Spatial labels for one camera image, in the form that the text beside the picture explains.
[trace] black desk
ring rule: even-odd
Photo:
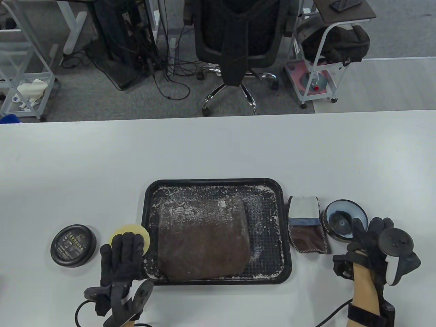
[[[313,0],[321,14],[324,22],[327,24],[334,24],[342,21],[355,21],[376,18],[377,15],[369,6],[366,0],[357,7],[344,10],[338,13],[330,8],[330,4],[336,0]]]

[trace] black glove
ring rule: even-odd
[[[391,219],[375,217],[371,220],[368,230],[365,231],[362,222],[354,218],[352,221],[353,240],[347,247],[347,254],[334,255],[335,273],[346,279],[354,279],[353,263],[357,263],[372,270],[373,282],[379,295],[383,294],[383,286],[386,284],[386,254],[379,248],[380,234],[387,228],[393,228]],[[401,275],[405,275],[419,267],[421,261],[412,252],[407,258],[402,259]]]
[[[112,247],[105,244],[100,248],[102,255],[101,286],[109,286],[112,282],[126,282],[146,278],[143,260],[144,238],[139,234],[126,232],[118,234],[112,240]],[[110,298],[98,295],[95,302],[95,312],[98,316],[105,316],[111,308]],[[139,319],[141,313],[133,316],[131,320]]]

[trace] chair wheel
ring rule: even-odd
[[[277,91],[279,89],[279,81],[272,82],[271,89]]]
[[[197,72],[197,80],[204,81],[204,73],[201,69]]]
[[[209,117],[212,114],[212,111],[208,107],[202,108],[201,114],[203,115],[203,117]]]

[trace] black cable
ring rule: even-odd
[[[347,306],[348,304],[350,304],[351,302],[353,302],[353,299],[349,299],[347,302],[341,304],[339,306],[339,308],[337,308],[335,311],[333,311],[331,313],[331,315],[329,315],[326,319],[324,319],[323,321],[321,321],[318,325],[316,325],[315,327],[321,327],[322,325],[324,325],[326,322],[328,322],[331,318],[333,318],[333,316],[335,314],[337,314],[341,309],[343,309],[343,307]]]
[[[183,36],[183,31],[184,31],[184,30],[185,30],[185,25],[183,25],[183,27],[182,27],[182,29],[181,29],[181,31],[180,31],[179,38],[177,39],[176,48],[179,47],[180,39],[181,39],[182,36]]]
[[[76,323],[77,327],[81,327],[80,324],[79,324],[79,320],[77,319],[79,311],[82,308],[82,306],[84,306],[86,303],[89,303],[89,302],[92,302],[92,301],[91,300],[83,301],[82,303],[80,303],[80,305],[76,309],[76,313],[74,314],[74,322]]]
[[[76,323],[76,327],[81,327],[80,324],[79,324],[79,321],[78,321],[78,319],[77,319],[77,316],[78,316],[78,314],[79,314],[80,309],[82,308],[82,306],[84,306],[86,303],[89,303],[89,302],[93,302],[93,301],[91,301],[91,300],[83,301],[83,302],[80,303],[80,305],[77,307],[77,309],[76,309],[76,313],[74,314],[74,322]],[[137,324],[135,324],[135,326],[136,326],[136,327],[153,327],[152,325],[149,325],[149,324],[143,324],[143,323],[137,323]]]
[[[167,36],[167,58],[168,58],[168,56],[170,55],[170,43],[169,43],[169,40],[168,40],[168,16],[167,16],[167,2],[165,1],[165,0],[163,0],[163,6],[164,6],[164,8],[165,8],[165,27],[167,28],[167,31],[166,31],[166,36]]]
[[[135,54],[139,52],[139,46],[136,50],[131,50],[129,48],[123,47],[122,45],[119,45],[118,43],[116,43],[115,40],[113,39],[113,36],[110,33],[108,33],[108,35],[109,35],[109,38],[111,39],[112,43],[115,44],[120,49],[126,50],[126,51],[131,52],[131,53],[135,53]]]
[[[73,52],[73,53],[63,57],[61,67],[65,68],[65,69],[73,69],[73,68],[76,68],[77,66],[79,66],[80,64],[82,64],[84,67],[88,67],[92,62],[91,62],[91,60],[89,60],[89,63],[86,64],[83,61],[83,59],[85,57],[87,57],[87,55],[86,55],[84,50],[79,50],[79,51]],[[68,61],[73,60],[73,59],[76,59],[77,62],[72,64],[72,65],[69,65],[69,66],[65,65]]]
[[[183,74],[178,74],[178,73],[176,73],[175,70],[174,70],[174,68],[172,68],[172,67],[168,67],[168,68],[170,69],[170,70],[168,70],[169,73],[170,73],[170,74],[173,74],[173,75],[175,75],[175,76],[180,76],[180,77],[191,77],[191,76],[195,76],[195,75],[197,74],[197,70],[192,71],[192,70],[190,70],[190,69],[186,69],[186,68],[183,68],[183,67],[179,67],[179,69],[182,71]]]
[[[108,80],[111,81],[112,85],[118,90],[118,91],[122,91],[122,89],[120,89],[117,84],[115,83],[114,80],[112,80],[112,78],[103,70],[101,69],[96,63],[95,61],[92,59],[92,57],[90,57],[88,54],[86,55],[86,57],[92,62],[92,64],[94,65],[95,68],[97,68],[99,71],[101,71],[103,74],[105,74],[106,78]],[[138,82],[141,78],[143,77],[143,74],[138,74],[138,77],[136,79],[134,79],[133,81],[130,82],[130,85],[133,85],[134,83]]]
[[[189,97],[189,95],[191,93],[191,89],[189,88],[189,86],[187,86],[186,84],[180,83],[180,82],[173,81],[172,79],[170,79],[170,77],[168,77],[168,79],[171,83],[183,85],[185,88],[188,89],[188,93],[183,98],[171,98],[169,95],[163,94],[163,92],[160,90],[160,87],[157,85],[156,77],[153,75],[154,84],[156,84],[157,90],[159,91],[161,96],[163,96],[164,98],[167,98],[168,100],[173,100],[173,101],[185,100],[187,97]]]
[[[177,65],[200,64],[200,63],[203,62],[203,61],[201,61],[201,60],[187,61],[187,60],[182,60],[182,59],[179,59],[179,61],[180,61],[181,63],[179,63],[179,64],[177,64]]]

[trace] white shelf rack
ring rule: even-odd
[[[0,108],[0,115],[5,116],[12,113],[18,117],[36,117],[42,121],[44,120],[42,117],[44,109],[56,77],[41,53],[32,43],[29,35],[25,30],[22,30],[20,22],[14,12],[6,3],[2,2],[1,5],[8,10],[11,17],[15,20],[17,29],[0,30],[0,89],[7,89],[6,99]],[[2,42],[1,36],[5,33],[21,34],[26,41]],[[35,55],[43,65],[42,71],[29,73],[27,69]],[[32,83],[35,79],[47,82],[48,86],[42,98],[38,100],[38,103],[31,105],[29,99],[18,91],[18,87],[23,83]],[[20,99],[24,101],[25,108],[20,107],[21,103],[12,101],[15,95],[18,95]]]
[[[361,19],[361,20],[350,20],[350,21],[340,21],[330,24],[325,30],[321,42],[317,51],[317,55],[313,63],[308,61],[303,53],[303,47],[297,41],[296,31],[297,26],[306,18],[318,14],[317,7],[315,3],[312,6],[312,9],[308,13],[303,7],[304,0],[300,0],[300,5],[298,9],[298,16],[294,25],[293,35],[291,39],[291,44],[289,47],[288,55],[287,55],[287,63],[284,66],[285,72],[288,74],[292,85],[294,87],[295,93],[298,99],[301,101],[301,108],[306,108],[306,101],[316,100],[316,99],[324,99],[330,98],[333,103],[337,102],[336,91],[339,88],[341,82],[344,79],[345,73],[349,65],[344,66],[342,62],[327,64],[323,63],[323,57],[321,56],[321,51],[323,49],[327,34],[331,31],[332,28],[339,25],[353,25],[370,21],[370,19]],[[306,85],[301,85],[301,65],[304,63],[304,74],[309,73],[309,79]],[[297,74],[292,68],[299,67],[299,74]],[[331,70],[341,70],[342,75],[339,78],[339,81],[335,83],[331,76]],[[326,89],[322,89],[320,91],[311,90],[311,83],[315,77],[315,73],[323,74],[327,79],[327,87]]]

